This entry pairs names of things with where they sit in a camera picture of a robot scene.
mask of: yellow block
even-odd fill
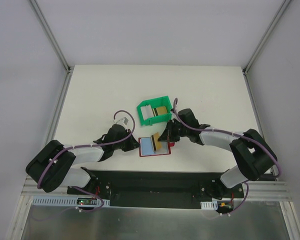
[[[153,109],[153,115],[155,116],[159,116],[159,115],[163,115],[163,114],[167,114],[167,108],[165,106],[159,106],[159,107],[155,107]]]
[[[151,136],[153,151],[157,151],[162,148],[161,142],[158,141],[160,137],[159,133],[155,133]]]

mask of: white wall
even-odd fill
[[[0,240],[6,238],[26,178],[65,79],[26,0],[0,0]]]
[[[300,220],[300,0],[292,2],[248,79]]]
[[[38,0],[70,65],[245,67],[283,0]]]

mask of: gray aluminum profile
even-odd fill
[[[53,35],[51,28],[43,14],[43,12],[41,11],[39,4],[37,2],[37,0],[28,0],[30,3],[30,6],[32,7],[40,25],[42,26],[42,29],[46,35],[46,37],[48,38],[49,42],[51,43],[51,46],[53,48],[53,50],[55,51],[57,57],[59,58],[60,62],[62,63],[64,69],[69,72],[70,71],[70,66],[64,56],[64,54],[61,51],[61,48],[55,38],[55,36]]]
[[[280,206],[290,240],[300,240],[300,223],[294,203],[283,201],[280,202]]]
[[[251,90],[251,87],[250,87],[250,85],[249,85],[248,78],[247,78],[247,76],[244,75],[244,74],[243,74],[243,77],[244,77],[246,89],[247,89],[248,94],[249,94],[250,102],[251,102],[251,105],[252,105],[254,117],[255,117],[255,120],[256,120],[256,125],[257,125],[257,127],[258,127],[258,130],[259,130],[260,135],[261,135],[262,137],[265,137],[265,136],[264,136],[264,132],[263,132],[262,127],[261,127],[260,115],[259,115],[259,111],[258,111],[258,108],[257,108],[257,104],[256,104],[256,101],[255,101],[253,92],[252,92],[252,90]]]
[[[73,69],[70,68],[69,72],[66,74],[65,80],[62,85],[61,92],[59,94],[59,98],[57,101],[57,104],[54,109],[53,118],[51,120],[51,123],[49,125],[48,134],[46,136],[44,146],[47,145],[52,139],[54,139],[54,136],[56,134],[57,125],[60,119],[61,111],[65,103],[67,91],[70,85],[70,80],[72,77]]]
[[[8,229],[5,239],[7,240],[20,240],[24,232],[27,217],[33,202],[33,196],[20,196],[18,205],[16,207],[12,223]]]
[[[291,202],[292,197],[287,184],[284,181],[249,181],[249,194],[247,201],[268,201],[268,202]],[[87,195],[68,195],[67,187],[58,187],[56,190],[46,193],[37,188],[37,183],[27,177],[22,189],[22,196],[50,196],[50,197],[87,197]]]
[[[272,33],[274,32],[276,26],[278,25],[280,19],[282,18],[282,16],[285,14],[285,12],[287,11],[290,3],[293,0],[284,0],[282,2],[282,4],[280,5],[278,11],[276,12],[276,14],[274,15],[272,21],[270,22],[269,26],[267,27],[267,29],[265,30],[265,33],[263,34],[261,40],[259,41],[256,49],[254,50],[251,58],[248,61],[248,64],[246,65],[246,67],[243,69],[243,74],[247,75],[247,73],[249,72],[249,70],[251,69],[252,65],[255,63],[255,61],[257,60],[258,56],[260,55],[260,53],[262,52],[262,50],[264,49],[265,44],[267,43],[267,41],[269,40],[270,36],[272,35]]]

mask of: white table surface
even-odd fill
[[[62,144],[91,143],[106,134],[117,110],[130,112],[136,122],[133,136],[148,137],[166,123],[141,126],[137,105],[168,95],[177,109],[191,108],[200,124],[229,131],[258,129],[240,67],[76,65],[56,129]],[[85,163],[91,170],[224,172],[235,166],[231,152],[190,142],[186,137],[171,155],[139,157],[139,150],[116,150],[103,162]]]

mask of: purple cable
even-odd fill
[[[187,127],[188,129],[194,130],[194,131],[199,131],[199,132],[217,132],[217,133],[228,134],[228,135],[231,135],[231,136],[236,136],[238,138],[242,138],[244,140],[247,140],[248,142],[254,143],[255,145],[257,145],[259,148],[261,148],[262,151],[264,151],[270,157],[270,159],[273,161],[274,165],[278,169],[278,174],[273,176],[273,178],[280,177],[280,175],[282,173],[282,170],[281,170],[281,167],[280,167],[279,163],[276,161],[274,156],[272,156],[272,154],[261,143],[259,143],[258,141],[254,140],[250,137],[246,137],[246,136],[243,136],[243,135],[240,135],[240,134],[237,134],[237,133],[234,133],[234,132],[230,132],[230,131],[225,131],[225,130],[220,130],[220,129],[199,129],[199,128],[191,127],[191,126],[187,125],[184,121],[182,121],[180,119],[180,117],[178,116],[178,112],[177,112],[177,109],[176,109],[177,103],[178,103],[178,98],[175,98],[174,101],[173,101],[173,111],[174,111],[174,114],[176,115],[176,118],[185,127]]]
[[[233,209],[233,210],[231,211],[231,213],[233,213],[234,211],[236,211],[236,210],[238,210],[239,208],[241,208],[242,205],[244,204],[244,202],[247,200],[248,193],[249,193],[249,184],[248,184],[247,182],[248,182],[248,180],[246,180],[246,181],[243,182],[243,184],[246,185],[246,192],[245,192],[245,196],[244,196],[242,202],[240,202],[239,206],[237,206],[235,209]]]
[[[135,122],[135,119],[134,117],[127,111],[125,110],[119,110],[117,111],[114,115],[113,115],[113,119],[116,119],[116,115],[118,113],[126,113],[130,116],[130,118],[132,119],[132,122],[133,122],[133,128],[131,130],[131,132],[129,133],[128,136],[118,140],[118,141],[113,141],[113,142],[107,142],[107,143],[101,143],[101,144],[93,144],[93,145],[90,145],[90,144],[86,144],[86,145],[77,145],[77,146],[70,146],[70,147],[66,147],[64,149],[62,149],[60,152],[57,153],[57,155],[54,156],[54,158],[49,162],[49,164],[46,166],[46,168],[44,169],[44,171],[42,172],[40,178],[39,178],[39,181],[38,181],[38,184],[37,184],[37,188],[38,189],[41,189],[41,183],[42,183],[42,180],[44,179],[46,173],[48,172],[49,168],[52,166],[52,164],[54,163],[55,160],[58,159],[58,157],[60,157],[61,154],[63,154],[65,151],[68,151],[68,150],[71,150],[71,149],[80,149],[80,148],[91,148],[91,147],[102,147],[102,146],[107,146],[107,145],[112,145],[112,144],[118,144],[118,143],[121,143],[123,142],[124,140],[130,138],[130,136],[132,135],[132,133],[135,131],[135,127],[136,127],[136,122]]]

